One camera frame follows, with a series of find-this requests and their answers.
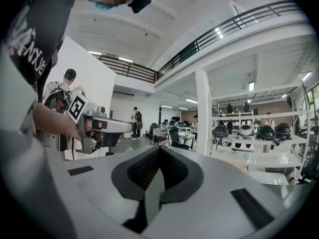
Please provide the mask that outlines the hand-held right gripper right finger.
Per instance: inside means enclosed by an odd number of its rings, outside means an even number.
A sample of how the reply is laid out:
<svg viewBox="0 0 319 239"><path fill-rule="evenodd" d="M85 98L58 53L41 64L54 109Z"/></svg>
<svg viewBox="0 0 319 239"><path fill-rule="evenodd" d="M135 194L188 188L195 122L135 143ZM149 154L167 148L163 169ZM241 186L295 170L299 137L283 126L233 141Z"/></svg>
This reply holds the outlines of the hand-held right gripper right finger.
<svg viewBox="0 0 319 239"><path fill-rule="evenodd" d="M160 204L187 201L204 181L204 172L199 164L165 146L159 148L159 168L164 179Z"/></svg>

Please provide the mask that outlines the person's left hand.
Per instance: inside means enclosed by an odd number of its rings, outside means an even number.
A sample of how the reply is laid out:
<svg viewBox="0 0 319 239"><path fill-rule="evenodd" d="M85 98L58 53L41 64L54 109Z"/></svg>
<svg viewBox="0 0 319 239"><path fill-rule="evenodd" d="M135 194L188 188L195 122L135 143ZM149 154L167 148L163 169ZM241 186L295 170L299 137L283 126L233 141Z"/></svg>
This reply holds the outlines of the person's left hand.
<svg viewBox="0 0 319 239"><path fill-rule="evenodd" d="M96 119L84 116L84 135L88 136L93 130L100 130L102 123Z"/></svg>

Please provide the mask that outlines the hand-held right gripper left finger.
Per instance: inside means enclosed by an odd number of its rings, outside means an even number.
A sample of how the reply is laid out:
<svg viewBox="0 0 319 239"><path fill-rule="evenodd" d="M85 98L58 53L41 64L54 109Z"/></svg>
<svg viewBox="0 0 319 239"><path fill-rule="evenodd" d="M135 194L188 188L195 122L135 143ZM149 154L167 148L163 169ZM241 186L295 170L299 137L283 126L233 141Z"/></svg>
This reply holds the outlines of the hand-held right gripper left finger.
<svg viewBox="0 0 319 239"><path fill-rule="evenodd" d="M160 168L158 146L118 164L112 171L113 185L123 198L143 201L145 192Z"/></svg>

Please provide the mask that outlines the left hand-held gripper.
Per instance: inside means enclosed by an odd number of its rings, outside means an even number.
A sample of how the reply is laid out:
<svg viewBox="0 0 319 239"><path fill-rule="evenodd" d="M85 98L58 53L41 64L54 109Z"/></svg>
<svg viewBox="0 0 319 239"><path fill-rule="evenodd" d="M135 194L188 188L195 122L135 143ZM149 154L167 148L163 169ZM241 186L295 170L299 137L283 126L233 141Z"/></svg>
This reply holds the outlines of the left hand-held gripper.
<svg viewBox="0 0 319 239"><path fill-rule="evenodd" d="M76 95L68 109L68 115L76 124L76 131L81 137L81 148L76 152L92 154L103 147L114 147L123 133L131 132L133 124L130 122L110 119L105 107L98 106L83 95ZM93 130L88 136L84 135L84 116L88 116L102 123L100 130Z"/></svg>

